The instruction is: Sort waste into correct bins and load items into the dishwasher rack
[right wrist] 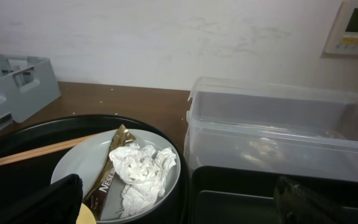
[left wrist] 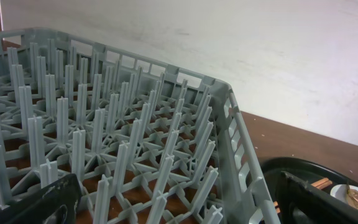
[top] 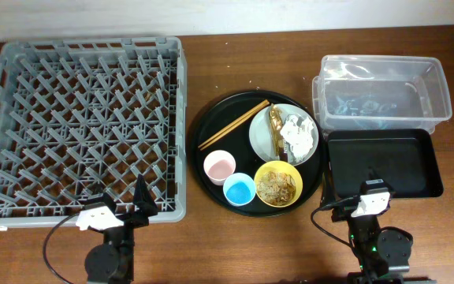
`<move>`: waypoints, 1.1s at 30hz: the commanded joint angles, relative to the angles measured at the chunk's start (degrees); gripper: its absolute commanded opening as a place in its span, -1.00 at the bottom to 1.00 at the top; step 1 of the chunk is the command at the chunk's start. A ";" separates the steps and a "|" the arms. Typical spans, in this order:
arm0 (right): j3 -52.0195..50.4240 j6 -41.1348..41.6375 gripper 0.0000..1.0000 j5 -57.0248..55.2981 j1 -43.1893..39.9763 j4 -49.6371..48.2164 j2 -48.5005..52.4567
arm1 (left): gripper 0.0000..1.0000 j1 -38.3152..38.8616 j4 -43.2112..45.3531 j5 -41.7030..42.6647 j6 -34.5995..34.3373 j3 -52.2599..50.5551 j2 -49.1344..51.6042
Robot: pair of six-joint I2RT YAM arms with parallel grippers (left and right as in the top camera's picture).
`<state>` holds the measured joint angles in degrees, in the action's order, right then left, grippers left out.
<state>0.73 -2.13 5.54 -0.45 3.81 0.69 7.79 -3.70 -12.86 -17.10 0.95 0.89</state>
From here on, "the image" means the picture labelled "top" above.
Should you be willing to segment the grey round plate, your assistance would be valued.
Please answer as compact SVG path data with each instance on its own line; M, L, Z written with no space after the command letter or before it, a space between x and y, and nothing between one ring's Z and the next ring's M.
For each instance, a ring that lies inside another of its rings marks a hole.
M304 156L300 162L293 162L293 166L298 166L306 162L318 148L318 127L314 119L305 110L287 103L278 103L276 107L281 110L281 119L284 121L289 115L295 115L299 118L297 125L301 125L305 118L311 120L313 129L311 136L313 138L312 148ZM269 120L270 106L265 107L259 111L252 119L249 127L249 141L255 154L264 162L276 160L276 153L270 134L270 120Z

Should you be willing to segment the yellow bowl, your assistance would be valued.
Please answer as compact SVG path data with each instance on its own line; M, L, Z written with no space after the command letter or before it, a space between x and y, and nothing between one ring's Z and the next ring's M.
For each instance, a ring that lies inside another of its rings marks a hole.
M290 201L289 204L286 204L285 206L272 206L272 205L269 205L268 203L264 202L258 195L257 193L257 186L256 186L256 182L267 172L269 171L273 171L273 172L282 172L282 173L286 173L286 174L289 174L293 177L295 183L296 183L296 194L294 196L294 198ZM259 197L259 199L266 205L270 206L270 207L275 207L275 208L283 208L283 207L289 207L290 205L294 204L299 198L300 198L300 195L301 193L303 192L303 179L301 178L300 176L300 173L299 171L294 167L292 166L291 164L287 163L287 162L283 162L283 161L271 161L271 162L267 162L267 163L264 163L262 166L260 166L258 168L258 170L256 171L255 173L255 177L254 177L254 181L255 181L255 186L256 186L256 195Z

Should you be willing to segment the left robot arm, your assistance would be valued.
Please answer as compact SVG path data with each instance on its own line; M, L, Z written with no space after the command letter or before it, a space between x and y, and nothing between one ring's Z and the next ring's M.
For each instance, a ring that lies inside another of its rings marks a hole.
M87 199L76 226L103 235L103 243L86 256L84 268L88 283L130 283L134 280L134 230L149 225L158 207L148 191L143 175L136 180L132 204L134 211L116 214L117 205L106 193Z

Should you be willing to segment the pink cup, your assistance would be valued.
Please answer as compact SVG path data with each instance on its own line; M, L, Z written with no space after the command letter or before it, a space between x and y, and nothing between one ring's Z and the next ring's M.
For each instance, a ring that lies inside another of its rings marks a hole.
M223 150L212 151L203 162L203 170L214 185L223 185L235 169L236 160L229 152Z

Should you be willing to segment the food scraps and nut shells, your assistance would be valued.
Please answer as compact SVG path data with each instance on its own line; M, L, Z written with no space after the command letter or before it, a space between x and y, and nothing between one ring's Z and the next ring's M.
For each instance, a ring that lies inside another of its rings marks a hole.
M296 183L293 177L282 172L269 171L257 182L259 197L272 206L289 204L296 194Z

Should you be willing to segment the light blue cup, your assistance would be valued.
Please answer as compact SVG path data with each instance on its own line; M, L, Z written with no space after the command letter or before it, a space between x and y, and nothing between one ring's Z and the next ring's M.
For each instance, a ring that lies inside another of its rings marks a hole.
M234 207L241 207L253 201L256 195L255 181L243 173L234 173L224 182L223 193L227 202Z

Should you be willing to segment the white paper napkin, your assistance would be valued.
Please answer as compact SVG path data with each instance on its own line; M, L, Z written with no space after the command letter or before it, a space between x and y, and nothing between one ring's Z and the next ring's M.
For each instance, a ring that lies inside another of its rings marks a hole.
M314 122L309 117L288 115L280 134L289 163L296 165L305 162L314 153Z

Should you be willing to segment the gold snack wrapper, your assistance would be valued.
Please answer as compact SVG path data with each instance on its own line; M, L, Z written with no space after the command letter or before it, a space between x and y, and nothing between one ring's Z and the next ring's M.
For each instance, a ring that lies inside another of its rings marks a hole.
M281 135L281 129L283 128L281 110L274 104L270 106L269 120L271 139L273 141L273 148L276 155L276 159L287 162L288 153L285 150L285 139Z

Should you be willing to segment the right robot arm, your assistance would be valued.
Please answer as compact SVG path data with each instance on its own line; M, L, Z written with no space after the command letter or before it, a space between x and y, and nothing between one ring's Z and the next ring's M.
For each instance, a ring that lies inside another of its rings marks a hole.
M359 272L348 274L348 283L402 283L409 271L412 235L378 222L390 209L392 194L387 181L371 170L359 193L333 206L332 221L348 224L348 245L360 266Z

